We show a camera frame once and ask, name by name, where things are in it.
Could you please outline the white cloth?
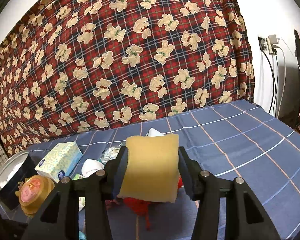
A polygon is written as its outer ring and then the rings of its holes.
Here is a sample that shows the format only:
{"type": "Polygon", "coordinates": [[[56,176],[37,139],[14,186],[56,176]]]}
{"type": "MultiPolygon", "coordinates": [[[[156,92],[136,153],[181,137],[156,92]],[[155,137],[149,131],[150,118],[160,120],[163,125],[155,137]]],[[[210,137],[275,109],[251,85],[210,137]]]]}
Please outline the white cloth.
{"type": "Polygon", "coordinates": [[[104,169],[104,164],[102,164],[100,161],[94,160],[94,159],[87,159],[83,163],[83,166],[81,168],[81,174],[85,178],[89,177],[90,175],[96,173],[99,170],[104,169]]]}

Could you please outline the red fabric pouch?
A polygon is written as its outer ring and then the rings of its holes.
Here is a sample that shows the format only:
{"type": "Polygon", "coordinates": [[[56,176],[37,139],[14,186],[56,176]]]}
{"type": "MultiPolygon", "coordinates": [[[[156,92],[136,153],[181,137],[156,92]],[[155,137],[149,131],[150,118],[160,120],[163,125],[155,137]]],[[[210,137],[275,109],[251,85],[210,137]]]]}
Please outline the red fabric pouch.
{"type": "Polygon", "coordinates": [[[145,228],[147,230],[151,229],[151,224],[149,220],[149,205],[153,204],[153,202],[147,202],[145,200],[135,199],[131,197],[126,198],[116,198],[113,200],[106,200],[106,209],[120,204],[125,204],[133,213],[138,216],[145,218],[145,228]]]}

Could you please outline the yellow sponge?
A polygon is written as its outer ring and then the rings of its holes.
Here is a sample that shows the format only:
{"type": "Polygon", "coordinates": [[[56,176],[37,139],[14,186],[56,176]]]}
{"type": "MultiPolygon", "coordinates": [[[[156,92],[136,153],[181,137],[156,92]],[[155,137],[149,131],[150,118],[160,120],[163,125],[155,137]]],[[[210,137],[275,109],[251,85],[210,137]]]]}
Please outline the yellow sponge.
{"type": "Polygon", "coordinates": [[[174,203],[179,181],[179,135],[132,136],[126,140],[128,163],[119,196],[174,203]]]}

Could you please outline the gold pink tin lid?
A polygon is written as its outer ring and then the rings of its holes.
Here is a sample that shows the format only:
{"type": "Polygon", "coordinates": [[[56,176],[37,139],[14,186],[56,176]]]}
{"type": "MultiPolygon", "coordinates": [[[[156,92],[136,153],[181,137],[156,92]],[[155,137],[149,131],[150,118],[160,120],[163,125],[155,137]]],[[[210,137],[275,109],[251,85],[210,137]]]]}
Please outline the gold pink tin lid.
{"type": "Polygon", "coordinates": [[[38,174],[19,182],[15,195],[24,214],[34,217],[54,187],[55,183],[50,178],[38,174]]]}

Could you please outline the yellow dotted tissue box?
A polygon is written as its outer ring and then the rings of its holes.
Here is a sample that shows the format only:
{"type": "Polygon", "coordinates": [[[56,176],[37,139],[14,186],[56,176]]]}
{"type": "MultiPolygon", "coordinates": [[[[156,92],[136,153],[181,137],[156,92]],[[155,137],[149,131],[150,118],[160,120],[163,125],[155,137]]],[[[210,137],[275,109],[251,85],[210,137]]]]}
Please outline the yellow dotted tissue box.
{"type": "Polygon", "coordinates": [[[36,165],[36,172],[58,183],[68,177],[83,154],[75,141],[55,145],[36,165]]]}

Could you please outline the round metal tin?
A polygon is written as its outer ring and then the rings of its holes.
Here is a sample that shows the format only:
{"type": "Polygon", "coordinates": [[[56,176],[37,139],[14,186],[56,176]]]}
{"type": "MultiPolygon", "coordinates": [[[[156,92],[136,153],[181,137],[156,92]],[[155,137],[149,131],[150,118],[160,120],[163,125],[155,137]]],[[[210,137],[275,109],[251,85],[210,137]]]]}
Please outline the round metal tin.
{"type": "Polygon", "coordinates": [[[19,199],[15,192],[19,190],[21,182],[25,178],[37,175],[33,162],[28,150],[18,152],[9,158],[0,168],[0,202],[9,210],[19,206],[19,199]]]}

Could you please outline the blue checked bed sheet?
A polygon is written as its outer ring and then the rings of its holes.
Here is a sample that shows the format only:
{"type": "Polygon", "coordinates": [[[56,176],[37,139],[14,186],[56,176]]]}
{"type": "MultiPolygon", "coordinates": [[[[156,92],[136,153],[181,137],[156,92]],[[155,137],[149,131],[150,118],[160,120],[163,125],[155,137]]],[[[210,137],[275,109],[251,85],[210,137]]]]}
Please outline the blue checked bed sheet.
{"type": "MultiPolygon", "coordinates": [[[[190,159],[216,177],[242,177],[264,206],[281,239],[300,232],[300,134],[261,107],[244,100],[204,107],[168,118],[120,128],[90,131],[27,146],[37,164],[56,144],[76,141],[83,157],[71,177],[81,173],[86,159],[99,159],[111,147],[153,128],[179,135],[190,159]]],[[[174,204],[149,207],[150,230],[144,217],[126,205],[108,211],[113,239],[191,239],[198,204],[184,189],[174,204]]]]}

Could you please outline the cotton swab plastic bag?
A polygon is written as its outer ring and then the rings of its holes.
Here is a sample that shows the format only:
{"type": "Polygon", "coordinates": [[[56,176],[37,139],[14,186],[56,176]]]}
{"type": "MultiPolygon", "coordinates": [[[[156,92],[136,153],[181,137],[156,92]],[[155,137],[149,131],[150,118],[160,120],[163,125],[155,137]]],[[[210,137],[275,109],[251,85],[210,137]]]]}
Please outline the cotton swab plastic bag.
{"type": "Polygon", "coordinates": [[[116,159],[122,146],[125,146],[125,143],[120,143],[119,145],[107,147],[100,155],[98,161],[101,162],[103,165],[106,165],[108,161],[116,159]]]}

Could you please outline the red plaid teddy bear blanket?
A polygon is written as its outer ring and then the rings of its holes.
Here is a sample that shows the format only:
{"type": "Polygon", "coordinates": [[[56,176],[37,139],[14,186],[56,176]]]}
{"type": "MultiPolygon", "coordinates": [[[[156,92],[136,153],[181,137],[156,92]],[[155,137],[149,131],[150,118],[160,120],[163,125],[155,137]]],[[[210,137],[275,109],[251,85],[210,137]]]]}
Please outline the red plaid teddy bear blanket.
{"type": "Polygon", "coordinates": [[[81,132],[253,101],[237,0],[38,0],[0,44],[8,155],[81,132]]]}

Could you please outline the white charger plug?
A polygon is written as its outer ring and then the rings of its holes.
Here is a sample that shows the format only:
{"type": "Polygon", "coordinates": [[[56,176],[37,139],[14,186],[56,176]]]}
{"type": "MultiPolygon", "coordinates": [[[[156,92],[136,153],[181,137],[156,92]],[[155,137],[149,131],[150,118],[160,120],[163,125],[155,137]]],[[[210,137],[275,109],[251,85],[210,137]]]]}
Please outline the white charger plug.
{"type": "Polygon", "coordinates": [[[276,35],[269,35],[266,39],[267,46],[268,46],[268,52],[270,55],[275,55],[275,49],[277,48],[277,45],[279,44],[279,40],[276,35]]]}

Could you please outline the wall power socket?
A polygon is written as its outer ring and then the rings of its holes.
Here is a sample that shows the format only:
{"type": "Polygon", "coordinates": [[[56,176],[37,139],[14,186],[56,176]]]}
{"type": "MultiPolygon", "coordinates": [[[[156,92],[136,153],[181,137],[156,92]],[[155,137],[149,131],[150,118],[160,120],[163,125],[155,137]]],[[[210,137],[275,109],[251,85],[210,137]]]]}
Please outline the wall power socket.
{"type": "Polygon", "coordinates": [[[258,42],[259,42],[259,48],[261,51],[266,51],[267,50],[267,42],[265,38],[258,37],[258,42]]]}

